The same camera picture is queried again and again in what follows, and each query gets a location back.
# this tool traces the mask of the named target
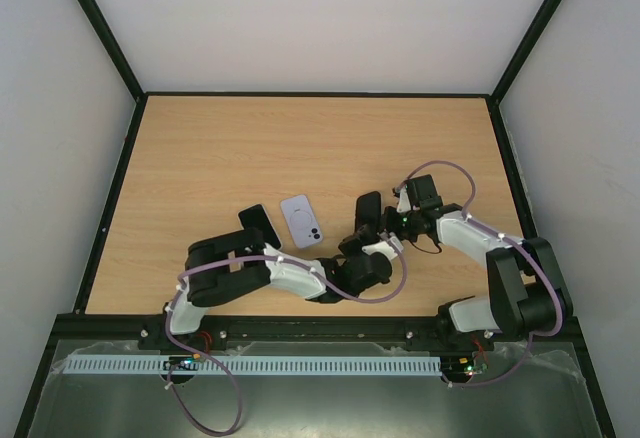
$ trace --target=wooden table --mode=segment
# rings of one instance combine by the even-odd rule
[[[520,234],[518,219],[485,101],[475,98],[149,98],[87,313],[155,314],[175,292],[187,247],[240,229],[237,213],[262,203],[283,251],[303,258],[333,256],[353,232],[356,198],[391,188],[417,165],[451,160],[478,184],[479,219]],[[469,194],[454,169],[428,170],[445,203]],[[324,241],[297,250],[280,212],[281,200],[309,197]],[[432,248],[423,237],[419,245]],[[308,303],[262,289],[215,314],[418,316],[438,305],[486,293],[486,272],[454,249],[433,256],[407,247],[409,281],[390,302]],[[391,284],[362,296],[388,294]]]

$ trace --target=black metal frame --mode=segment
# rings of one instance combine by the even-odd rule
[[[507,66],[502,78],[491,95],[485,93],[280,93],[280,92],[144,92],[129,66],[120,46],[111,32],[95,0],[78,0],[87,18],[102,41],[107,53],[123,81],[136,100],[128,136],[122,149],[115,176],[105,203],[91,255],[82,278],[80,290],[75,301],[74,313],[58,315],[49,340],[45,347],[40,365],[34,377],[18,428],[16,437],[25,437],[33,421],[35,410],[48,375],[55,348],[59,340],[139,340],[140,331],[148,317],[143,315],[86,315],[85,310],[91,293],[94,278],[100,262],[107,233],[111,225],[118,196],[126,175],[127,166],[133,152],[136,136],[149,96],[262,96],[262,97],[368,97],[368,98],[483,98],[486,101],[496,141],[500,150],[504,168],[511,188],[523,235],[526,238],[536,236],[535,224],[529,202],[513,154],[509,136],[500,113],[500,102],[514,82],[531,50],[540,38],[553,13],[562,0],[544,0],[533,22],[529,26],[522,42]],[[374,318],[374,317],[206,317],[208,329],[225,331],[222,346],[254,340],[333,339],[336,341],[354,341],[365,335],[367,341],[384,345],[401,345],[413,350],[431,350],[445,356],[448,352],[440,349],[434,340],[434,318]],[[565,323],[560,334],[552,338],[540,338],[541,341],[571,342],[576,350],[579,365],[587,380],[587,387],[596,412],[600,428],[605,436],[615,436],[598,381],[593,370],[589,352],[585,345],[577,319]]]

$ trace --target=wall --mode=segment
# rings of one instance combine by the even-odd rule
[[[565,0],[503,102],[614,427],[637,436],[640,0]]]
[[[146,90],[489,93],[542,0],[97,0]]]
[[[75,0],[0,0],[0,436],[69,312],[133,101]]]

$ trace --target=black smartphone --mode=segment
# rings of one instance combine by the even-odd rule
[[[253,205],[246,210],[242,210],[238,213],[238,218],[240,219],[240,223],[242,223],[242,227],[244,229],[257,228],[262,232],[265,242],[269,243],[276,250],[282,248],[280,238],[278,238],[278,234],[273,228],[264,206]]]

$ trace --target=white wall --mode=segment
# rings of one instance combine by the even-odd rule
[[[0,436],[69,312],[133,100],[75,0],[0,0]]]
[[[638,436],[640,0],[565,0],[502,109],[614,427]]]
[[[542,0],[97,0],[146,90],[489,93]]]

